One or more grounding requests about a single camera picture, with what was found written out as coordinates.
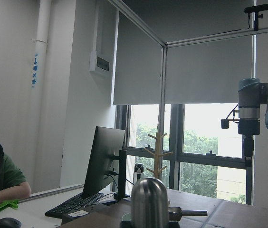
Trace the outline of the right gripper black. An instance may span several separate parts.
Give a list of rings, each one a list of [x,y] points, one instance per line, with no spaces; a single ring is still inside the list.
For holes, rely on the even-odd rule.
[[[259,119],[240,119],[238,133],[245,136],[243,141],[243,151],[245,156],[245,166],[252,167],[252,156],[254,150],[254,135],[260,134]]]

